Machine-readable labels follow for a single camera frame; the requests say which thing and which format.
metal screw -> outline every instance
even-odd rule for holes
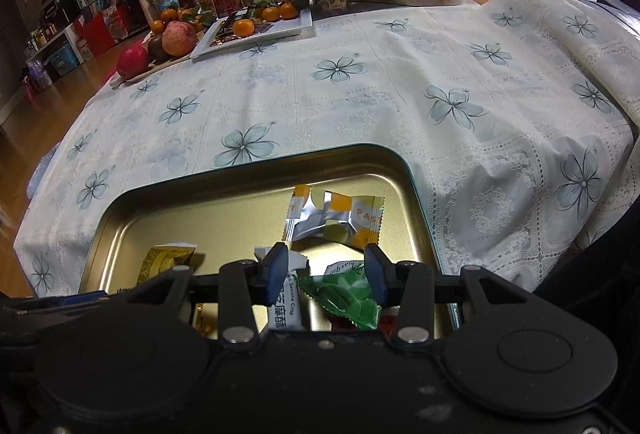
[[[335,344],[331,340],[320,340],[318,342],[318,347],[320,349],[324,349],[324,350],[333,349],[334,346]]]
[[[398,331],[398,338],[407,344],[420,344],[429,340],[429,332],[418,326],[408,326]]]
[[[245,344],[254,338],[254,332],[244,326],[233,326],[225,329],[222,337],[232,344]]]

blue flower pattern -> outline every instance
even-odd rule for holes
[[[449,114],[453,114],[453,119],[460,127],[473,132],[474,124],[471,119],[486,114],[482,106],[469,102],[467,90],[452,89],[449,94],[444,94],[443,90],[431,84],[424,96],[436,100],[429,111],[430,117],[436,121],[435,125],[440,124]]]
[[[393,33],[403,33],[406,31],[406,26],[409,23],[409,19],[395,19],[392,22],[386,21],[374,21],[373,24],[376,24],[378,27],[386,27],[389,28]]]
[[[149,91],[153,91],[157,86],[158,86],[158,77],[148,78],[147,80],[140,82],[136,86],[136,90],[133,93],[131,93],[130,97],[133,98],[134,100],[137,100],[142,96],[145,96],[145,94],[147,94]]]
[[[588,79],[584,79],[584,84],[572,85],[571,90],[578,94],[580,101],[587,104],[591,109],[597,107],[604,114],[609,114],[612,111],[609,100]]]
[[[259,57],[264,53],[275,51],[276,49],[278,49],[278,47],[272,42],[269,42],[269,41],[258,42],[256,44],[249,46],[242,53],[240,53],[240,59],[241,60],[252,59],[255,57]]]
[[[31,261],[33,273],[29,276],[29,282],[33,286],[38,297],[45,297],[55,288],[55,279],[50,273],[49,262],[46,254],[36,255]]]
[[[94,137],[95,133],[96,131],[94,130],[93,132],[89,132],[86,135],[80,136],[80,138],[78,138],[74,143],[74,146],[71,148],[71,150],[66,154],[66,159],[71,161],[78,156],[79,152],[84,152],[84,150],[89,145],[91,138]]]
[[[509,8],[502,13],[492,13],[491,18],[498,26],[502,27],[509,26],[515,28],[524,24],[524,17],[516,15],[513,8]]]
[[[497,42],[487,43],[484,46],[479,44],[470,44],[469,46],[473,49],[471,54],[476,60],[491,59],[491,62],[496,66],[508,66],[507,60],[513,59],[507,52],[500,51],[500,45]]]
[[[314,80],[327,80],[332,83],[344,82],[351,78],[350,75],[359,75],[367,71],[364,62],[356,62],[358,54],[354,53],[352,57],[343,56],[337,62],[332,60],[321,60],[316,64],[316,71],[311,76]]]
[[[564,28],[566,32],[571,35],[582,35],[589,40],[596,38],[598,27],[595,24],[589,23],[589,17],[586,15],[577,14],[572,17],[562,17],[562,22],[566,24]]]
[[[93,172],[84,182],[84,188],[78,192],[76,205],[80,205],[80,210],[89,208],[93,199],[101,199],[109,186],[106,183],[107,178],[113,172],[112,168],[106,168],[98,174]]]
[[[578,222],[582,221],[587,216],[589,202],[595,203],[604,187],[602,179],[596,176],[598,158],[593,151],[585,149],[582,162],[579,162],[570,152],[562,162],[560,172],[567,180],[556,190],[560,210],[576,207]]]
[[[240,165],[255,159],[264,159],[273,154],[278,144],[264,139],[273,124],[275,122],[269,125],[253,125],[244,134],[239,130],[227,134],[222,139],[222,145],[228,150],[217,154],[213,159],[213,165],[216,167]]]
[[[184,98],[174,98],[168,104],[166,104],[166,110],[158,118],[158,122],[166,122],[167,125],[176,124],[180,122],[183,114],[191,114],[195,112],[200,104],[196,103],[198,97],[197,93],[190,94]]]

candy wrapper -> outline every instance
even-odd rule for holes
[[[282,240],[321,237],[364,250],[370,242],[378,242],[384,204],[379,196],[343,196],[296,185]]]
[[[256,246],[254,255],[257,260],[263,260],[271,248],[268,246]],[[294,277],[295,270],[306,268],[308,259],[298,252],[289,251],[289,270],[284,280],[278,300],[267,310],[269,316],[269,329],[302,331],[302,315],[300,313],[300,297],[298,285]]]
[[[170,270],[174,266],[186,264],[190,261],[191,255],[195,250],[196,245],[188,242],[174,242],[154,246],[149,249],[145,260],[142,262],[137,284],[155,277],[163,271]]]
[[[378,327],[380,306],[364,273],[364,262],[350,260],[327,267],[324,275],[296,277],[300,289],[329,313],[345,317],[360,329]]]

orange and silver candy wrapper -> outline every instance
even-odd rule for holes
[[[380,196],[345,196],[296,185],[282,240],[321,237],[364,250],[370,242],[378,243],[384,204]]]

wooden floor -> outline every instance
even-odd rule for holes
[[[482,4],[488,0],[474,1]],[[40,158],[62,140],[129,43],[122,42],[65,75],[36,97],[37,107],[25,98],[2,124],[14,150],[0,145],[0,206],[14,223],[20,223],[27,208],[25,188]],[[15,231],[8,233],[11,240],[0,237],[0,291],[9,296],[30,296],[12,249]]]

